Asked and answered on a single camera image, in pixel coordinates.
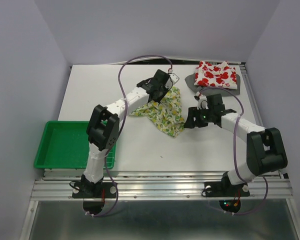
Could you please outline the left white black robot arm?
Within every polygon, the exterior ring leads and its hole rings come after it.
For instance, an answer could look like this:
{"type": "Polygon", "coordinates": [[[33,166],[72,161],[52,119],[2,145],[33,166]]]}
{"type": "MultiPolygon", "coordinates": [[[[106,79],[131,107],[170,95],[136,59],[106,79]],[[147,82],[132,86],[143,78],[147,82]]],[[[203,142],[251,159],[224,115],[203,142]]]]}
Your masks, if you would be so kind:
{"type": "Polygon", "coordinates": [[[73,198],[98,198],[102,194],[105,158],[120,136],[120,127],[127,115],[137,108],[155,101],[159,103],[174,85],[172,71],[158,69],[153,77],[139,82],[123,98],[107,106],[97,105],[91,114],[86,133],[89,152],[86,168],[79,182],[74,184],[77,193],[73,198]]]}

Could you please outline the lemon print skirt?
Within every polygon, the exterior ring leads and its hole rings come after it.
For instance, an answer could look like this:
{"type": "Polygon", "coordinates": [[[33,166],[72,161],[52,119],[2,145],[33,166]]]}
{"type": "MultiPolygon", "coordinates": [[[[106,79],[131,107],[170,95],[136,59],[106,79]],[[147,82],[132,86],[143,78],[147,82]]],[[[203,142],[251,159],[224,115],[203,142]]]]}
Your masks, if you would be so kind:
{"type": "Polygon", "coordinates": [[[131,117],[146,117],[166,135],[176,138],[184,130],[181,92],[173,86],[158,103],[151,101],[129,114],[131,117]]]}

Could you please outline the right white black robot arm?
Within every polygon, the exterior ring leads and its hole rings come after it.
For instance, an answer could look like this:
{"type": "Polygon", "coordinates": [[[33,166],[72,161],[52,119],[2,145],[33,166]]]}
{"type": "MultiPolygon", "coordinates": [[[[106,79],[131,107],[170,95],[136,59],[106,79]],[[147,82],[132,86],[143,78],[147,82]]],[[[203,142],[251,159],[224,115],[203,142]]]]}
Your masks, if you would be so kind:
{"type": "Polygon", "coordinates": [[[275,128],[256,125],[235,110],[227,109],[220,94],[205,96],[199,92],[194,98],[198,104],[188,108],[186,129],[204,128],[214,124],[240,138],[246,144],[246,160],[234,162],[234,169],[225,172],[220,181],[204,183],[202,195],[206,198],[249,196],[248,183],[263,174],[279,171],[288,165],[281,132],[275,128]]]}

